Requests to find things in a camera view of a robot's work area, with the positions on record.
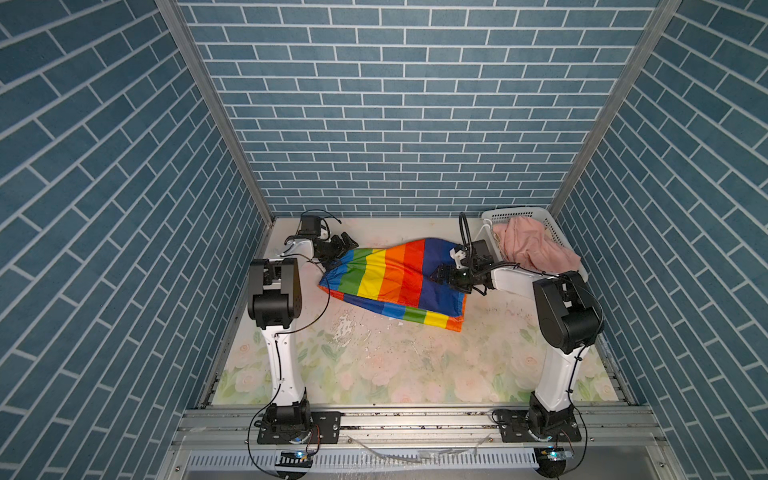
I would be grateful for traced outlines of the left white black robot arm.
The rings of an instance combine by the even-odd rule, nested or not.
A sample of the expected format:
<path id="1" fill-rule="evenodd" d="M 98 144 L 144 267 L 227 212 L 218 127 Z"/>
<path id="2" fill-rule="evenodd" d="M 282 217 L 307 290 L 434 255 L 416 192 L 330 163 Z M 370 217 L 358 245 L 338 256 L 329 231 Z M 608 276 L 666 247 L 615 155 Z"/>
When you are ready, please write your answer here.
<path id="1" fill-rule="evenodd" d="M 301 267 L 324 269 L 358 247 L 348 234 L 334 234 L 330 219 L 339 220 L 325 210 L 303 212 L 277 256 L 249 265 L 246 313 L 265 341 L 272 378 L 270 400 L 256 414 L 260 444 L 301 444 L 318 435 L 296 348 L 302 329 L 294 322 L 302 312 Z"/>

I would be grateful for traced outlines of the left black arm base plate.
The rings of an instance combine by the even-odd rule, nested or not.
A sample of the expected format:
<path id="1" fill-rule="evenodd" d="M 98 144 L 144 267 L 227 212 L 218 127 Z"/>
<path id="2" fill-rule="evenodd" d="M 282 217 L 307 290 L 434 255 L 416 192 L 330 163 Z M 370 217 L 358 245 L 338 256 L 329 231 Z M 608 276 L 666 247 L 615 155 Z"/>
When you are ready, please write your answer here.
<path id="1" fill-rule="evenodd" d="M 341 429 L 340 411 L 313 411 L 309 419 L 265 418 L 258 428 L 259 445 L 337 444 Z"/>

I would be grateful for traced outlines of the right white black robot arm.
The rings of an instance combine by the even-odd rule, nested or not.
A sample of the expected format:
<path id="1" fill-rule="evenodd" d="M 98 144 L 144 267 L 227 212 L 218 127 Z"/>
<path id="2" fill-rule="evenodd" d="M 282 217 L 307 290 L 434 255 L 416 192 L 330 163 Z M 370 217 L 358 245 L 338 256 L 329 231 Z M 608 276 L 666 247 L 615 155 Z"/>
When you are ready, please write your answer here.
<path id="1" fill-rule="evenodd" d="M 525 417 L 514 420 L 511 411 L 502 411 L 500 429 L 511 433 L 517 427 L 516 437 L 538 441 L 567 433 L 579 436 L 572 400 L 576 375 L 604 328 L 599 302 L 582 275 L 495 262 L 487 243 L 476 241 L 452 249 L 450 261 L 438 266 L 430 279 L 465 294 L 498 290 L 534 300 L 539 331 L 547 343 L 542 374 Z"/>

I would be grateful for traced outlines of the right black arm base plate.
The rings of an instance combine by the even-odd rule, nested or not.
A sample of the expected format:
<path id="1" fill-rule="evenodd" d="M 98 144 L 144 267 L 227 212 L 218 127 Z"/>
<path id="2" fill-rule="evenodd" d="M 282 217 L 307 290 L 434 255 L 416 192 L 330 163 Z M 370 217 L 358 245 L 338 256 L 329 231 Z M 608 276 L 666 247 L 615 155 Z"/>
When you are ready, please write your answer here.
<path id="1" fill-rule="evenodd" d="M 496 409 L 491 420 L 498 427 L 504 443 L 548 443 L 565 440 L 576 443 L 582 440 L 573 407 L 546 412 L 538 407 L 528 410 Z"/>

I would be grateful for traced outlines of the rainbow striped shorts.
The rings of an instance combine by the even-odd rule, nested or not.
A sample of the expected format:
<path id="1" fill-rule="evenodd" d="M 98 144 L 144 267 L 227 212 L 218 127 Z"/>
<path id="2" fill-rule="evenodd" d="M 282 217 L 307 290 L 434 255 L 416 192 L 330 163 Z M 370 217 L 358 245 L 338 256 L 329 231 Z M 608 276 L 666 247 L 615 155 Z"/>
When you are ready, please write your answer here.
<path id="1" fill-rule="evenodd" d="M 390 248 L 357 248 L 326 271 L 319 287 L 375 314 L 459 332 L 466 294 L 430 278 L 455 264 L 450 251 L 456 246 L 426 238 Z"/>

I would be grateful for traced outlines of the white plastic laundry basket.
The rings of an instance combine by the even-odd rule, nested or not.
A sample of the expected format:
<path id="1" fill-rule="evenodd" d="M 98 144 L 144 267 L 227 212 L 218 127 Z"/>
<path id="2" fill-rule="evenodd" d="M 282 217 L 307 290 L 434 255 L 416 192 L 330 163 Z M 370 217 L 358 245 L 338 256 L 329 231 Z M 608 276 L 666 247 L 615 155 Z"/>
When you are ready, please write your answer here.
<path id="1" fill-rule="evenodd" d="M 574 252 L 554 217 L 542 207 L 508 207 L 481 214 L 490 248 L 498 260 L 526 271 L 562 274 L 577 271 L 588 281 L 581 257 Z"/>

